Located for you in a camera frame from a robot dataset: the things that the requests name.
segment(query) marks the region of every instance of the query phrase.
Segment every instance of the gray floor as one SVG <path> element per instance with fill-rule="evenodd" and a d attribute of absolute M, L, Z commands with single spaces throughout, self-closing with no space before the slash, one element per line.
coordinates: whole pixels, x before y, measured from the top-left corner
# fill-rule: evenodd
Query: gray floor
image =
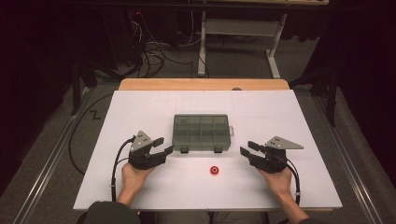
<path fill-rule="evenodd" d="M 238 41 L 227 39 L 224 46 L 221 39 L 208 40 L 206 65 L 209 77 L 270 78 L 263 50 L 271 42 L 267 39 L 248 42 L 247 37 L 233 38 Z M 299 77 L 316 43 L 317 41 L 301 43 L 297 39 L 282 40 L 276 52 L 280 75 L 287 81 Z M 196 46 L 180 49 L 163 46 L 163 52 L 168 58 L 180 63 L 193 63 L 191 65 L 166 61 L 164 68 L 155 77 L 196 77 L 197 50 Z M 145 69 L 146 65 L 139 76 L 145 73 Z M 85 92 L 86 105 L 112 93 L 118 85 L 119 83 L 112 80 L 99 79 L 96 89 Z M 337 94 L 337 127 L 334 129 L 323 118 L 323 102 L 326 99 L 311 97 L 308 88 L 309 86 L 299 86 L 295 90 L 296 96 L 343 203 L 341 209 L 324 213 L 309 212 L 309 215 L 332 223 L 395 223 L 395 189 L 361 134 L 342 93 L 339 91 Z M 99 119 L 93 118 L 93 112 L 85 114 L 72 139 L 73 158 L 84 171 L 109 103 L 110 97 L 107 97 L 93 106 L 91 110 L 97 112 L 96 117 Z M 71 111 L 72 92 L 69 90 L 64 96 L 64 103 L 48 118 L 42 133 L 0 199 L 0 223 L 12 223 L 17 216 L 18 220 L 25 223 L 77 222 L 81 212 L 74 211 L 72 207 L 83 176 L 70 161 L 68 139 L 64 139 L 64 145 L 61 144 L 62 141 L 59 142 L 63 131 L 67 130 L 67 125 L 78 119 L 70 116 Z M 60 149 L 58 157 L 51 154 L 55 148 Z M 40 177 L 40 172 L 43 167 L 49 167 L 46 164 L 48 158 L 59 158 L 59 161 L 55 161 L 53 171 L 46 173 L 50 177 L 48 182 L 37 182 L 42 184 L 39 186 L 42 191 L 34 197 L 31 209 L 25 209 L 23 204 L 32 188 L 37 188 L 35 182 Z M 272 223 L 277 223 L 282 218 L 284 217 L 280 212 L 270 213 Z"/>

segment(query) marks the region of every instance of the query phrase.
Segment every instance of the table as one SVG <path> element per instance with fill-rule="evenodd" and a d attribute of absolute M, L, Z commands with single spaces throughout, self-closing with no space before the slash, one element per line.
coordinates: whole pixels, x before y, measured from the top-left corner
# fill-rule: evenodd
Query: table
<path fill-rule="evenodd" d="M 329 0 L 216 0 L 218 3 L 235 2 L 235 3 L 258 3 L 258 4 L 284 4 L 284 5 L 305 5 L 321 6 L 328 5 Z M 268 63 L 270 65 L 273 78 L 280 78 L 276 66 L 275 52 L 285 26 L 287 14 L 282 14 L 279 21 L 240 21 L 240 20 L 220 20 L 207 19 L 206 12 L 203 12 L 201 23 L 201 47 L 199 52 L 198 76 L 205 75 L 206 34 L 216 35 L 256 35 L 272 37 L 274 42 L 270 49 L 265 51 Z"/>
<path fill-rule="evenodd" d="M 230 91 L 233 88 L 243 91 Z M 248 140 L 264 143 L 274 135 L 304 146 L 303 150 L 287 152 L 300 174 L 301 207 L 322 210 L 342 206 L 294 92 L 288 90 L 286 81 L 155 78 L 125 79 L 120 90 L 115 92 L 74 209 L 86 210 L 95 201 L 111 200 L 110 177 L 120 145 L 142 130 L 153 139 L 164 137 L 163 145 L 158 147 L 158 151 L 162 151 L 171 145 L 173 116 L 180 112 L 226 113 L 234 129 L 232 145 L 220 154 L 172 153 L 166 164 L 157 167 L 148 177 L 133 209 L 278 209 L 262 176 L 239 154 L 239 147 L 248 148 Z M 125 148 L 121 158 L 127 154 Z M 209 171 L 213 165 L 219 167 L 216 176 Z M 121 165 L 118 168 L 117 192 L 120 192 Z"/>

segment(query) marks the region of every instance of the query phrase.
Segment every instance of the dark background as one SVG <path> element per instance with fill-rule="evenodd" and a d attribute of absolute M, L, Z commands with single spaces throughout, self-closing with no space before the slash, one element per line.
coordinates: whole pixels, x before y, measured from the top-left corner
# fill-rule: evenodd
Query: dark background
<path fill-rule="evenodd" d="M 396 4 L 377 0 L 331 1 L 338 7 L 357 4 L 361 12 L 335 14 L 330 20 L 321 13 L 291 13 L 282 38 L 299 36 L 305 41 L 321 36 L 305 75 L 332 57 L 339 60 L 338 84 L 395 185 L 396 20 L 392 12 Z M 133 10 L 121 8 L 105 12 L 65 9 L 50 0 L 0 3 L 1 192 L 45 120 L 62 103 L 76 60 L 91 58 L 108 68 L 114 68 L 115 63 L 134 63 L 134 58 L 125 56 L 135 53 L 134 45 L 127 41 L 128 23 L 124 20 L 128 16 L 131 19 L 131 12 L 133 15 Z M 189 12 L 142 12 L 162 41 L 176 45 L 177 30 L 186 35 L 191 32 Z M 239 13 L 222 16 L 246 17 Z M 247 19 L 261 16 L 250 15 Z M 324 80 L 324 86 L 328 84 L 326 78 L 312 82 L 318 79 Z"/>

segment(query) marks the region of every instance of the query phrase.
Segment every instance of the human hand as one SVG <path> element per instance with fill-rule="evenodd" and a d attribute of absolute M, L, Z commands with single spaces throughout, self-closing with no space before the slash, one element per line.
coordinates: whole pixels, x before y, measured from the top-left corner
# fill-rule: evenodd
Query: human hand
<path fill-rule="evenodd" d="M 291 196 L 290 184 L 291 184 L 291 171 L 288 168 L 283 171 L 274 174 L 268 174 L 263 170 L 257 169 L 260 174 L 265 178 L 265 181 L 270 187 L 270 190 L 274 195 L 280 199 L 283 196 Z"/>
<path fill-rule="evenodd" d="M 148 170 L 135 169 L 127 162 L 122 166 L 122 188 L 117 202 L 131 206 L 136 194 L 141 190 L 149 174 L 155 167 Z"/>

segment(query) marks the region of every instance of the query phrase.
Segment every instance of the gray organizer box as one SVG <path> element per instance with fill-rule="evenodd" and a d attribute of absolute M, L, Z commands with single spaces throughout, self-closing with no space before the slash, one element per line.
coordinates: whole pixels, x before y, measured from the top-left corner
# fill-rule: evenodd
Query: gray organizer box
<path fill-rule="evenodd" d="M 227 115 L 176 114 L 172 144 L 181 153 L 228 150 L 231 137 Z"/>

